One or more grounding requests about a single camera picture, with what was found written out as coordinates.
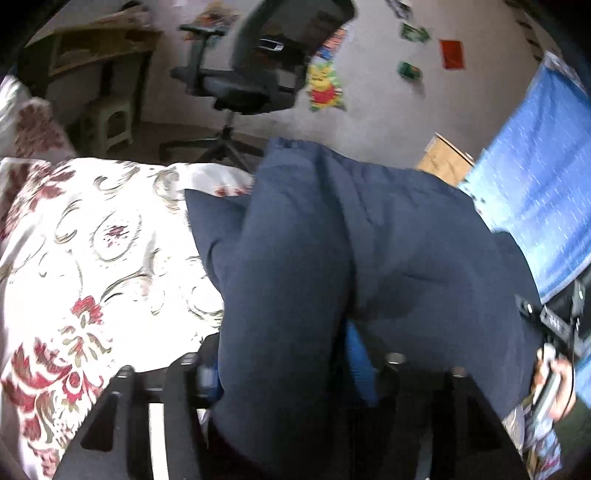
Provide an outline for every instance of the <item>table leg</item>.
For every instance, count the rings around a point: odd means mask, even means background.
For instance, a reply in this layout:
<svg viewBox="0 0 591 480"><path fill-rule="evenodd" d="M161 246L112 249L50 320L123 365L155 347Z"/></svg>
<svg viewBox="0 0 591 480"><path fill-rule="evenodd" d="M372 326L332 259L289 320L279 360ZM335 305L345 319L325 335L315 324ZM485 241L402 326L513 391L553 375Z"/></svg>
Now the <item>table leg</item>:
<svg viewBox="0 0 591 480"><path fill-rule="evenodd" d="M134 93L134 123L139 122L141 119L142 100L144 98L146 78L148 77L148 68L150 67L151 60L152 52L145 53L142 58L142 63L139 67L138 83L135 86Z"/></svg>
<svg viewBox="0 0 591 480"><path fill-rule="evenodd" d="M99 97L105 97L111 94L113 86L113 60L106 61L100 71L100 94Z"/></svg>

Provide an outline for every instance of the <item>hand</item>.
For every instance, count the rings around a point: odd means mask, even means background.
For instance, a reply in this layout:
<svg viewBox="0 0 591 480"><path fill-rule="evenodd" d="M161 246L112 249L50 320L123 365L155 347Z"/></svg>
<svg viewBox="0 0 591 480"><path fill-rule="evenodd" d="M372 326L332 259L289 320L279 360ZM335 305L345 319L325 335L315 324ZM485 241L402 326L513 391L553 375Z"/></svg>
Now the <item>hand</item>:
<svg viewBox="0 0 591 480"><path fill-rule="evenodd" d="M546 377L542 374L541 367L542 360L538 360L538 363L535 366L534 389L538 385L544 385L546 382ZM569 402L569 395L571 392L571 386L573 384L573 369L570 365L570 362L566 358L560 358L551 362L550 369L553 372L560 374L561 381L560 388L556 394L556 399L554 400L554 403L550 408L550 412L548 413L548 418L554 421L559 421L569 414L569 412L573 409L575 401L577 400L577 397L573 392Z"/></svg>

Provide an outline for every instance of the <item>blue object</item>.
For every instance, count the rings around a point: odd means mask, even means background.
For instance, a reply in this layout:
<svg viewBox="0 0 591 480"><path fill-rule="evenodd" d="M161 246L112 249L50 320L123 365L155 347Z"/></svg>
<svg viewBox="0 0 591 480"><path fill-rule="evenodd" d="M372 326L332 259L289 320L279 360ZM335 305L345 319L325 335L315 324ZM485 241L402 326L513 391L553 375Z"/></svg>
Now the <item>blue object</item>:
<svg viewBox="0 0 591 480"><path fill-rule="evenodd" d="M369 407L377 406L379 399L376 391L374 366L369 360L369 355L357 328L351 321L347 322L345 349L357 393Z"/></svg>
<svg viewBox="0 0 591 480"><path fill-rule="evenodd" d="M544 59L519 108L460 189L521 247L545 303L591 261L591 105Z"/></svg>
<svg viewBox="0 0 591 480"><path fill-rule="evenodd" d="M574 390L577 397L591 408L591 355L577 364Z"/></svg>

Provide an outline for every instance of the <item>winnie the pooh sticker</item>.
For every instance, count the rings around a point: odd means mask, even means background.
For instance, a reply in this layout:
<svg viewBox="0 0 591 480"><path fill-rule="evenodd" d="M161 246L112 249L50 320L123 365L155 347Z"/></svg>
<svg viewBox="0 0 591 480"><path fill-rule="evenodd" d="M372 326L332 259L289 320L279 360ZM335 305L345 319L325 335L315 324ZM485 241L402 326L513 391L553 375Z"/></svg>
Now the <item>winnie the pooh sticker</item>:
<svg viewBox="0 0 591 480"><path fill-rule="evenodd" d="M310 109L317 112L328 106L346 110L343 89L331 61L312 63L308 67Z"/></svg>

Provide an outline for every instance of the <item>blue blanket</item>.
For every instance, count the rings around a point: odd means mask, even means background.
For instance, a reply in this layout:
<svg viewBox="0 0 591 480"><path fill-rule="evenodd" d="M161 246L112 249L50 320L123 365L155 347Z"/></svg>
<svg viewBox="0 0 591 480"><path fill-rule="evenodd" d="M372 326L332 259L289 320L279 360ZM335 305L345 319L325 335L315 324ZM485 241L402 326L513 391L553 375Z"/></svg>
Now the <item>blue blanket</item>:
<svg viewBox="0 0 591 480"><path fill-rule="evenodd" d="M460 188L523 250L542 302L591 261L591 105L550 54Z"/></svg>

